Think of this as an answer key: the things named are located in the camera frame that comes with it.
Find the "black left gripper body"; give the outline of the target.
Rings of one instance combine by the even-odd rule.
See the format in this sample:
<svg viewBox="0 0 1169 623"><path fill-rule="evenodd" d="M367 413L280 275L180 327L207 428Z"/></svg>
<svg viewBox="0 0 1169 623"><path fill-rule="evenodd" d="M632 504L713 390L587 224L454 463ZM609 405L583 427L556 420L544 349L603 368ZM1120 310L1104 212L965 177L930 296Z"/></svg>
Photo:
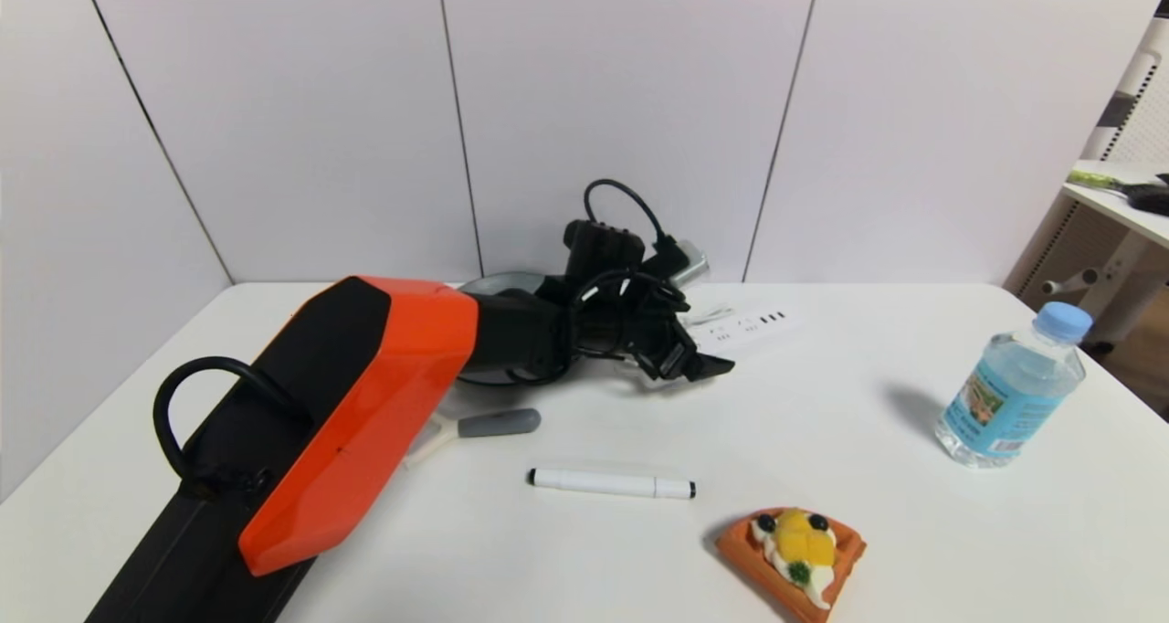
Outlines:
<svg viewBox="0 0 1169 623"><path fill-rule="evenodd" d="M637 366L651 380L698 380L698 349L677 314L586 314L575 351Z"/></svg>

